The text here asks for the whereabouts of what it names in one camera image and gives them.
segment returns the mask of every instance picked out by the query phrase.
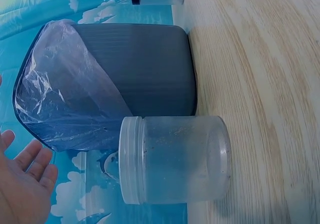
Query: wood grain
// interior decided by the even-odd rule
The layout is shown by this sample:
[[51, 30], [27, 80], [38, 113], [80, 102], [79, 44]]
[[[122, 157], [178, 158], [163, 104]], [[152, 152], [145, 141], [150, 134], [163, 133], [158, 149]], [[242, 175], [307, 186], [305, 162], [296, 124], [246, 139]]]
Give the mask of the wood grain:
[[320, 223], [320, 0], [185, 0], [173, 16], [198, 113], [231, 140], [227, 196], [189, 204], [189, 224]]

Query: hand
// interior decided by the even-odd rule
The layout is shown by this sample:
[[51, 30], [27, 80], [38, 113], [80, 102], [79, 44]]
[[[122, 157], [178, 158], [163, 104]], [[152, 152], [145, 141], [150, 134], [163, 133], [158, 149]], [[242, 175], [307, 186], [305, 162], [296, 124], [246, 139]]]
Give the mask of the hand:
[[44, 224], [58, 177], [52, 152], [34, 140], [9, 160], [4, 152], [14, 139], [12, 131], [0, 135], [0, 223]]

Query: plastic bag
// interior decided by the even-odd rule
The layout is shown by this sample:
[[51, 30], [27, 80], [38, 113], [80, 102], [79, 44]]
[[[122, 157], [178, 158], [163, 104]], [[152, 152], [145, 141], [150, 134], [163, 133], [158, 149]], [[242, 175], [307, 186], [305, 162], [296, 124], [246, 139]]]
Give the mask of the plastic bag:
[[118, 148], [132, 113], [72, 24], [42, 29], [15, 85], [16, 116], [55, 151]]

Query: cloud print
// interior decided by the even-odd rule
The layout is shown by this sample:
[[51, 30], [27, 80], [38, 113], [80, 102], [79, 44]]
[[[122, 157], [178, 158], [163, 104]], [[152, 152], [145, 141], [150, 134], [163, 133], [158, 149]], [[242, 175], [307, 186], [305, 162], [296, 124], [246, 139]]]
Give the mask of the cloud print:
[[51, 214], [61, 218], [61, 224], [77, 223], [76, 208], [81, 208], [79, 199], [86, 190], [86, 175], [77, 172], [69, 172], [70, 182], [61, 183], [56, 187], [56, 205], [52, 205]]
[[76, 211], [76, 217], [78, 220], [82, 220], [85, 217], [91, 216], [96, 213], [104, 213], [104, 202], [102, 197], [105, 196], [105, 192], [99, 186], [93, 186], [91, 191], [80, 199], [82, 210]]
[[79, 152], [76, 157], [72, 158], [73, 165], [81, 171], [84, 171], [87, 166], [87, 153]]

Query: fingers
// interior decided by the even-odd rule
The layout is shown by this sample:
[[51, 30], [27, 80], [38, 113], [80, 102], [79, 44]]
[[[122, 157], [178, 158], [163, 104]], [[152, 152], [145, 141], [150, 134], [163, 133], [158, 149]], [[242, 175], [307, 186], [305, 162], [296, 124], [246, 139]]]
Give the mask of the fingers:
[[51, 158], [52, 152], [48, 148], [42, 148], [26, 173], [39, 182]]
[[4, 152], [14, 141], [15, 134], [11, 130], [6, 130], [0, 135], [0, 151]]
[[51, 195], [54, 191], [55, 184], [58, 178], [58, 169], [55, 165], [49, 164], [43, 173], [39, 183], [49, 192]]
[[37, 157], [41, 149], [42, 144], [38, 140], [33, 140], [16, 156], [14, 160], [25, 172]]

